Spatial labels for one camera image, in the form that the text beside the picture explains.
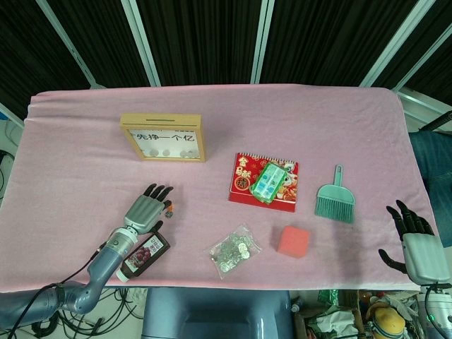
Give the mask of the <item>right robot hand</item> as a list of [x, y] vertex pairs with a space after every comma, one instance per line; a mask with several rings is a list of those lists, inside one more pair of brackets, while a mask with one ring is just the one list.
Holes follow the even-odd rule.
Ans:
[[401, 200], [395, 203], [397, 208], [387, 206], [386, 210], [394, 221], [404, 261], [396, 261], [384, 249], [379, 249], [381, 260], [389, 268], [407, 275], [416, 285], [450, 288], [451, 271], [440, 238], [423, 217]]

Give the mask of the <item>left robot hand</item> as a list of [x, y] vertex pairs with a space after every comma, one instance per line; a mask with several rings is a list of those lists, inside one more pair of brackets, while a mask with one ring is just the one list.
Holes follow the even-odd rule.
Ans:
[[138, 235], [148, 233], [172, 205], [167, 196], [173, 189], [156, 183], [149, 185], [124, 216], [124, 227]]

